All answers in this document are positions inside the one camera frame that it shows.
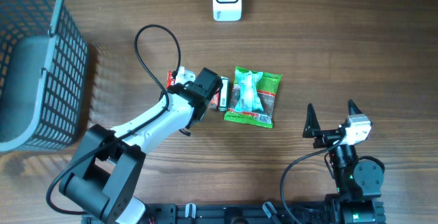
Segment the green white gum pack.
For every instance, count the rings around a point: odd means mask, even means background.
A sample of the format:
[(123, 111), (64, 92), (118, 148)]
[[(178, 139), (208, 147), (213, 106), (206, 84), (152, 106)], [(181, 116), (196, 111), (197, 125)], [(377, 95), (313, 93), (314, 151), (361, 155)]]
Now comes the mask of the green white gum pack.
[(222, 80), (222, 88), (220, 90), (220, 100), (219, 100), (218, 110), (221, 112), (226, 112), (228, 106), (229, 78), (222, 76), (221, 80)]

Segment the light teal tissue packet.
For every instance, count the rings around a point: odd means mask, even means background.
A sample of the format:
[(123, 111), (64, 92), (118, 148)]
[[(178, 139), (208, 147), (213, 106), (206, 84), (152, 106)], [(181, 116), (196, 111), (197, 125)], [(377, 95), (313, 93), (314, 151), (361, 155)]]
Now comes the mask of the light teal tissue packet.
[(261, 100), (257, 94), (257, 84), (263, 77), (262, 72), (235, 71), (235, 78), (240, 87), (240, 98), (235, 106), (236, 112), (263, 111)]

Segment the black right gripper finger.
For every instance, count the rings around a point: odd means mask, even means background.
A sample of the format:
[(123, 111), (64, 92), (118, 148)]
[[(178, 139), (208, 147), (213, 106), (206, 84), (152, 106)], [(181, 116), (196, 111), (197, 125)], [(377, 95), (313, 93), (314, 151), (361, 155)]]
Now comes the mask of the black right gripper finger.
[(322, 130), (318, 123), (318, 119), (312, 103), (307, 106), (307, 118), (303, 129), (303, 138), (316, 138), (322, 135)]
[(348, 112), (349, 115), (363, 114), (352, 99), (348, 100)]

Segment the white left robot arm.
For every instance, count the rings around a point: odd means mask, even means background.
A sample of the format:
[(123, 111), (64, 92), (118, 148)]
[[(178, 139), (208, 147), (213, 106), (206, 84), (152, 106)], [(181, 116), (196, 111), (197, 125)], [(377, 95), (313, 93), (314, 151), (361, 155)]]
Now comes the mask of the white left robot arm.
[(92, 126), (60, 180), (59, 192), (97, 223), (141, 223), (146, 205), (133, 196), (145, 157), (169, 135), (200, 121), (222, 87), (203, 69), (192, 81), (170, 86), (137, 118), (112, 129)]

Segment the green snack bag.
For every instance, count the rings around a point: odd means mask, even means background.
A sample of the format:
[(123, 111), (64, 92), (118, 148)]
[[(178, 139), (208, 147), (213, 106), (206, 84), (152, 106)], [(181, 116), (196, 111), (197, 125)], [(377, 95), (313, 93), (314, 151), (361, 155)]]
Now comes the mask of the green snack bag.
[[(239, 70), (243, 73), (252, 71), (249, 69), (237, 66), (235, 71)], [(235, 106), (240, 98), (240, 87), (237, 84), (236, 78), (233, 82), (233, 87), (231, 93), (228, 97), (229, 103), (227, 106), (227, 111), (224, 115), (224, 120), (231, 121), (235, 123), (243, 123), (249, 125), (256, 125), (265, 128), (272, 128), (272, 113), (274, 110), (274, 102), (276, 99), (276, 93), (279, 88), (280, 80), (282, 75), (276, 75), (272, 73), (262, 72), (263, 77), (257, 84), (257, 94), (261, 100), (263, 106), (263, 111), (252, 111), (252, 112), (236, 112)]]

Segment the red chocolate bar wrapper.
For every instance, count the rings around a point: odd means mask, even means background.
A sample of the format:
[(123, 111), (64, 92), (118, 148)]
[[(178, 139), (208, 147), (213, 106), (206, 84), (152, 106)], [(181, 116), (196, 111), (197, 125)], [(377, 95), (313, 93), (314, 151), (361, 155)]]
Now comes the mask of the red chocolate bar wrapper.
[(170, 86), (173, 86), (175, 84), (175, 79), (173, 77), (173, 72), (169, 71), (167, 80), (166, 80), (166, 88), (169, 88)]

